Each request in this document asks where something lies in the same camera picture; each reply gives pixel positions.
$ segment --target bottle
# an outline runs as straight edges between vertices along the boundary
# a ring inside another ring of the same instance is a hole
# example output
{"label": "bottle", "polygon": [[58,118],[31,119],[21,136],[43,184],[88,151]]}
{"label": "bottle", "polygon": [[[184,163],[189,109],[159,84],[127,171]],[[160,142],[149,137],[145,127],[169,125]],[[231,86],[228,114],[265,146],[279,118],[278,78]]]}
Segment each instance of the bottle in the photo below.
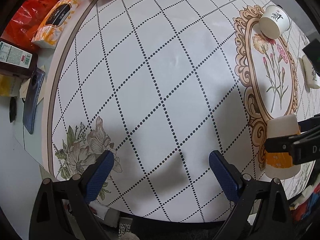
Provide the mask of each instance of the bottle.
{"label": "bottle", "polygon": [[0,74],[28,79],[37,61],[38,54],[0,38]]}
{"label": "bottle", "polygon": [[[294,114],[281,116],[267,122],[267,138],[300,134]],[[265,173],[270,178],[289,179],[297,175],[301,165],[293,165],[289,153],[266,153]]]}

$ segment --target flower print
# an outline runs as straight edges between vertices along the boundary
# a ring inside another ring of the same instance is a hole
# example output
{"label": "flower print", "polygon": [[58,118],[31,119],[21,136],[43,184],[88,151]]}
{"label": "flower print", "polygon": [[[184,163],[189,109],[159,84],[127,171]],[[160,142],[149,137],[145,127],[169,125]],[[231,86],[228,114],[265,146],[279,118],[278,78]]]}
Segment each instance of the flower print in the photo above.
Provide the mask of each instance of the flower print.
{"label": "flower print", "polygon": [[102,154],[105,150],[112,152],[115,160],[112,169],[115,172],[122,172],[119,157],[116,156],[116,150],[113,148],[114,143],[111,142],[110,137],[104,131],[103,121],[99,116],[96,121],[96,130],[92,130],[88,134],[87,140],[92,152],[97,155]]}
{"label": "flower print", "polygon": [[266,71],[267,71],[267,75],[268,75],[268,77],[270,77],[270,72],[269,72],[269,68],[268,68],[268,63],[267,63],[266,57],[263,57],[262,59],[263,59],[264,66],[265,66]]}
{"label": "flower print", "polygon": [[270,58],[271,58],[271,68],[272,68],[272,71],[274,72],[275,71],[275,61],[274,61],[274,57],[273,57],[273,54],[270,53]]}
{"label": "flower print", "polygon": [[85,137],[85,133],[81,133],[79,135],[79,141],[83,141],[85,143],[86,137]]}
{"label": "flower print", "polygon": [[282,83],[284,81],[284,75],[285,75],[285,71],[284,71],[284,67],[282,67]]}
{"label": "flower print", "polygon": [[275,45],[276,41],[273,39],[268,38],[266,35],[262,34],[263,37],[266,39],[267,42],[269,42],[271,45]]}
{"label": "flower print", "polygon": [[280,54],[279,58],[278,58],[278,62],[280,62],[283,59],[284,62],[287,64],[288,63],[288,57],[287,57],[287,54],[284,51],[284,49],[279,44],[277,44],[277,49],[278,49],[278,52]]}
{"label": "flower print", "polygon": [[84,130],[84,128],[85,128],[85,126],[84,126],[84,124],[81,122],[81,123],[80,123],[80,130]]}
{"label": "flower print", "polygon": [[80,147],[80,142],[75,142],[67,156],[67,164],[71,176],[82,174],[85,169],[96,162],[94,154],[88,154],[89,146]]}
{"label": "flower print", "polygon": [[261,54],[266,54],[269,49],[266,39],[261,34],[255,34],[252,37],[254,48]]}

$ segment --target red plastic bag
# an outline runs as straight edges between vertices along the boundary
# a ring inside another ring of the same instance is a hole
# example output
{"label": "red plastic bag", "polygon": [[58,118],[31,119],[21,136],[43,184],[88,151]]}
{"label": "red plastic bag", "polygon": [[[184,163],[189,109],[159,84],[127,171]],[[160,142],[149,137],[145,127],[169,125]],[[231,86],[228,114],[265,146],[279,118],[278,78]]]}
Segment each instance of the red plastic bag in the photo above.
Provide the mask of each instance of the red plastic bag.
{"label": "red plastic bag", "polygon": [[36,52],[39,47],[31,42],[39,25],[60,0],[26,0],[5,29],[5,38],[25,49]]}

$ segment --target chinese character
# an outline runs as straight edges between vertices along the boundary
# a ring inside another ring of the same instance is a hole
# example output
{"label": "chinese character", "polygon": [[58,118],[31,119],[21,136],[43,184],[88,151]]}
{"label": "chinese character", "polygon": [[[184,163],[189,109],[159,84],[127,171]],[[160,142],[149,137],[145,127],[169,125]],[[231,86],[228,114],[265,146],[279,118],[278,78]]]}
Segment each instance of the chinese character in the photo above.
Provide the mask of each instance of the chinese character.
{"label": "chinese character", "polygon": [[275,19],[276,22],[277,22],[280,18],[283,19],[282,15],[279,14],[279,13],[273,13],[272,16],[271,16],[271,18]]}
{"label": "chinese character", "polygon": [[316,71],[315,71],[314,69],[312,70],[311,75],[312,75],[312,80],[313,80],[313,81],[317,81]]}

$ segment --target blue gripper pad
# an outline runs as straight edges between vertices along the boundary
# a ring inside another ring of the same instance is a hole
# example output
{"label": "blue gripper pad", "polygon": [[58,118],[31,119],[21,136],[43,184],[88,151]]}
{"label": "blue gripper pad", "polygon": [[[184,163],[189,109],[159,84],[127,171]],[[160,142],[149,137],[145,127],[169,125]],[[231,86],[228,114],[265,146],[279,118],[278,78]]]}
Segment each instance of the blue gripper pad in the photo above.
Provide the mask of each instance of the blue gripper pad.
{"label": "blue gripper pad", "polygon": [[112,170],[113,164],[114,156],[113,153],[109,151],[86,185],[86,196],[84,198],[86,203],[96,200],[103,183]]}
{"label": "blue gripper pad", "polygon": [[209,165],[214,175],[216,176],[224,194],[229,201],[237,203],[239,200],[238,190],[239,183],[234,179],[232,174],[229,172],[228,167],[230,165],[219,151],[213,151],[209,155]]}

